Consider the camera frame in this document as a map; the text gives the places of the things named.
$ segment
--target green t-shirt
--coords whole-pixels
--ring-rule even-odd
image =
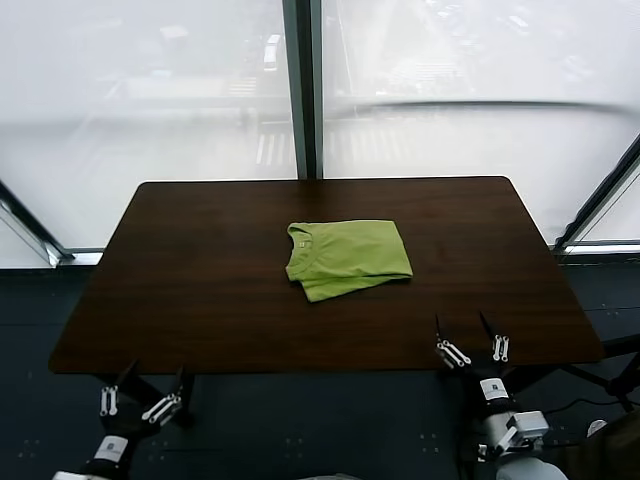
[[[293,240],[287,275],[310,302],[413,276],[394,222],[292,223],[287,233]]]

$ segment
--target cable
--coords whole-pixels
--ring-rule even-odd
[[[620,400],[614,400],[612,402],[595,402],[595,401],[589,400],[587,398],[576,398],[573,402],[568,403],[564,407],[555,408],[553,410],[547,410],[547,411],[544,411],[542,413],[545,414],[545,415],[552,415],[554,413],[564,412],[565,410],[568,410],[569,408],[573,407],[575,404],[580,403],[580,402],[589,403],[591,405],[598,405],[598,406],[616,405],[618,403],[622,403]],[[632,405],[635,405],[637,407],[640,407],[640,403],[638,403],[638,402],[633,402],[633,401],[629,400],[629,403],[631,403]]]

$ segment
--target wooden table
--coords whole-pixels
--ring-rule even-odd
[[[287,225],[394,220],[414,278],[309,304],[284,267]],[[602,348],[503,177],[146,183],[49,366],[56,373],[436,369],[437,313],[488,352],[482,310],[514,365],[596,361]]]

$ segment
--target crosswalk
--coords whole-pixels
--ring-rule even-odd
[[[460,74],[460,69],[455,63],[427,63],[408,58],[391,70],[389,81],[392,85],[429,84]]]
[[[415,132],[400,128],[325,130],[324,158],[341,164],[407,163],[420,156],[422,140]],[[255,163],[265,167],[295,164],[293,134],[261,133]]]
[[[256,94],[257,84],[256,77],[237,78],[229,84],[228,92],[233,97],[251,97]]]

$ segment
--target metal window mullion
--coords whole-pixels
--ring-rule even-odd
[[[321,0],[283,0],[299,179],[322,178]]]
[[[565,247],[572,246],[587,231],[589,225],[594,221],[600,221],[604,213],[606,213],[604,209],[609,201],[620,192],[620,188],[639,165],[640,135],[636,137],[613,171],[607,175],[580,208],[575,220],[567,225],[565,233],[556,240],[554,252],[560,253],[564,251]]]

